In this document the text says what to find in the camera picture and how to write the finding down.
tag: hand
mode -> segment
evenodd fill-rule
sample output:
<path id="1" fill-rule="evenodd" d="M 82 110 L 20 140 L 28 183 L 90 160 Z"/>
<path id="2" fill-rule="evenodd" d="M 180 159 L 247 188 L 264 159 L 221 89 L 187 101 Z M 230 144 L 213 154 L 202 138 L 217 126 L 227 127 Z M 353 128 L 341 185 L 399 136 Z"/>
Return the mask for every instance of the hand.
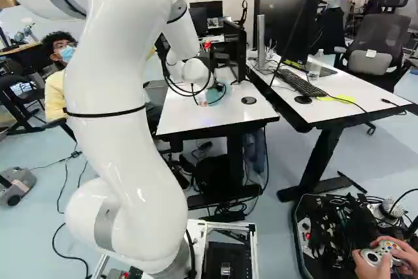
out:
<path id="1" fill-rule="evenodd" d="M 409 265 L 402 265 L 400 272 L 402 274 L 413 275 L 415 279 L 418 279 L 418 252 L 415 251 L 408 243 L 398 240 L 393 237 L 379 237 L 371 243 L 372 247 L 377 246 L 380 241 L 390 241 L 396 243 L 401 250 L 391 250 L 393 256 L 406 261 Z"/>
<path id="2" fill-rule="evenodd" d="M 360 250 L 353 251 L 355 273 L 359 279 L 391 279 L 391 254 L 384 254 L 379 267 L 373 267 L 360 255 Z"/>

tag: yellow sticky note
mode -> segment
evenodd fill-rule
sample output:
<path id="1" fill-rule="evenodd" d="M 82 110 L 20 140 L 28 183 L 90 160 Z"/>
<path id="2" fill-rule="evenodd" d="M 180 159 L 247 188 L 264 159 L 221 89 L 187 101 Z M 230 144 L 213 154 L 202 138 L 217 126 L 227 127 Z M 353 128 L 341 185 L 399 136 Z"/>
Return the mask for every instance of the yellow sticky note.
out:
<path id="1" fill-rule="evenodd" d="M 337 95 L 335 98 L 326 96 L 326 97 L 316 97 L 320 101 L 340 101 L 345 104 L 355 103 L 355 98 L 345 95 Z"/>

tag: white desk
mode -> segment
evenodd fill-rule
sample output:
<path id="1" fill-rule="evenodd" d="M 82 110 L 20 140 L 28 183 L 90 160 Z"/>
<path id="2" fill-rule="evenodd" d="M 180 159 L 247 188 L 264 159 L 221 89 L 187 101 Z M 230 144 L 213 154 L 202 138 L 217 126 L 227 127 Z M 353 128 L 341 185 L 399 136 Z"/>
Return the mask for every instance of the white desk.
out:
<path id="1" fill-rule="evenodd" d="M 277 62 L 280 61 L 280 57 L 277 55 L 275 55 L 273 59 Z M 394 107 L 392 104 L 384 103 L 381 99 L 387 99 L 399 106 L 411 104 L 411 102 L 371 83 L 363 81 L 360 78 L 356 78 L 355 76 L 327 64 L 317 62 L 312 57 L 309 57 L 308 61 L 319 63 L 323 67 L 338 71 L 337 74 L 322 77 L 315 82 L 311 82 L 313 85 L 326 91 L 329 95 L 334 97 L 337 97 L 337 95 L 353 97 L 355 99 L 354 102 L 363 107 L 367 112 L 375 112 Z M 273 66 L 277 65 L 273 62 L 270 62 L 270 64 Z M 296 70 L 292 67 L 287 68 L 304 80 L 307 80 L 304 72 Z M 263 75 L 258 71 L 254 71 L 254 73 L 261 80 L 270 84 L 273 74 Z M 288 103 L 292 109 L 295 110 L 307 123 L 323 122 L 326 120 L 364 114 L 364 112 L 355 105 L 342 103 L 340 101 L 319 101 L 317 99 L 313 99 L 312 104 L 299 104 L 294 100 L 296 96 L 300 95 L 299 92 L 289 91 L 282 87 L 293 89 L 289 84 L 281 81 L 279 78 L 275 78 L 272 87 L 273 91 L 277 93 L 277 95 L 279 95 L 286 103 Z"/>
<path id="2" fill-rule="evenodd" d="M 156 136 L 170 141 L 171 147 L 181 152 L 183 140 L 227 138 L 230 180 L 240 186 L 238 194 L 228 199 L 194 195 L 187 198 L 190 210 L 216 206 L 222 201 L 254 197 L 260 193 L 259 185 L 242 186 L 242 135 L 256 131 L 269 122 L 279 120 L 277 112 L 250 82 L 230 85 L 235 80 L 230 68 L 216 69 L 217 79 L 228 85 L 227 94 L 212 107 L 197 106 L 192 97 L 183 97 L 170 88 L 167 91 Z M 186 84 L 183 89 L 190 89 Z M 257 102 L 245 105 L 243 97 L 254 97 Z"/>
<path id="3" fill-rule="evenodd" d="M 273 59 L 277 62 L 280 61 L 280 57 L 277 55 Z M 309 57 L 308 61 L 317 63 L 312 57 Z M 273 86 L 270 88 L 273 74 L 264 75 L 256 71 L 253 66 L 254 61 L 248 60 L 247 64 L 251 68 L 248 75 L 251 81 L 296 131 L 305 133 L 314 127 L 322 130 L 300 184 L 277 192 L 281 201 L 298 199 L 304 193 L 323 193 L 351 185 L 351 182 L 343 177 L 321 181 L 322 174 L 332 157 L 344 128 L 370 123 L 374 120 L 399 114 L 405 110 L 417 112 L 416 104 L 324 63 L 319 64 L 338 73 L 319 78 L 313 84 L 331 96 L 343 95 L 354 98 L 354 102 L 363 107 L 367 113 L 355 105 L 340 101 L 312 99 L 310 104 L 299 104 L 295 101 L 295 97 L 300 96 L 300 94 L 297 91 L 287 90 L 289 88 L 293 89 L 289 84 L 275 78 Z M 270 62 L 270 65 L 274 68 L 277 67 L 277 63 L 274 62 Z M 307 80 L 306 73 L 291 67 L 287 68 Z M 387 99 L 398 106 L 384 103 L 381 99 Z"/>
<path id="4" fill-rule="evenodd" d="M 228 85 L 228 90 L 215 106 L 197 106 L 192 97 L 183 97 L 168 89 L 157 135 L 278 117 L 272 105 L 252 83 L 243 81 L 239 85 L 229 85 L 235 80 L 229 68 L 216 69 L 216 75 L 219 81 Z M 182 88 L 191 90 L 190 85 L 183 85 Z M 254 105 L 245 105 L 241 99 L 247 96 L 256 98 L 257 102 Z"/>

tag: person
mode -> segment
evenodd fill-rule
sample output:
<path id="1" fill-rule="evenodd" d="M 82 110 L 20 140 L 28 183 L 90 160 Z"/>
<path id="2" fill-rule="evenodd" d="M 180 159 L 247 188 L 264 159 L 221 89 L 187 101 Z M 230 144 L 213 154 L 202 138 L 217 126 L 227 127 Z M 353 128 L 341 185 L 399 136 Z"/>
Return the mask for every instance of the person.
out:
<path id="1" fill-rule="evenodd" d="M 413 278 L 418 279 L 418 252 L 415 251 L 408 243 L 386 236 L 377 238 L 371 243 L 371 247 L 376 247 L 382 240 L 396 243 L 399 245 L 401 250 L 391 250 L 390 253 L 384 254 L 379 267 L 371 266 L 361 256 L 360 250 L 354 250 L 352 255 L 356 264 L 355 273 L 359 279 L 390 279 L 392 255 L 408 263 L 408 265 L 402 265 L 398 268 L 398 272 L 400 274 L 412 275 Z"/>
<path id="2" fill-rule="evenodd" d="M 58 68 L 58 71 L 51 74 L 45 82 L 45 116 L 46 120 L 51 122 L 60 118 L 68 118 L 63 111 L 65 108 L 64 74 L 68 62 L 70 62 L 76 51 L 77 41 L 70 33 L 58 31 L 45 36 L 42 39 L 42 45 Z M 147 60 L 151 58 L 154 52 L 155 50 L 153 49 Z M 161 111 L 161 107 L 152 103 L 146 103 L 148 126 L 151 133 L 157 131 Z"/>

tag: face mask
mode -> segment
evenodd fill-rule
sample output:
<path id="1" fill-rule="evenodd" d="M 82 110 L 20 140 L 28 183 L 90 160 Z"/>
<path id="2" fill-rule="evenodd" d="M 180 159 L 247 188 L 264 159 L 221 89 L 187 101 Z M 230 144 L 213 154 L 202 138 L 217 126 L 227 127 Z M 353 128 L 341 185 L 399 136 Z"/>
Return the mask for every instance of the face mask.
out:
<path id="1" fill-rule="evenodd" d="M 62 48 L 62 49 L 59 51 L 59 54 L 60 54 L 60 55 L 61 55 L 61 57 L 63 58 L 63 61 L 64 61 L 65 63 L 68 63 L 68 62 L 70 62 L 70 60 L 71 60 L 71 58 L 72 58 L 72 55 L 74 55 L 75 51 L 76 51 L 76 48 L 74 48 L 74 47 L 72 47 L 72 46 L 67 46 L 67 47 L 65 47 L 65 48 Z"/>

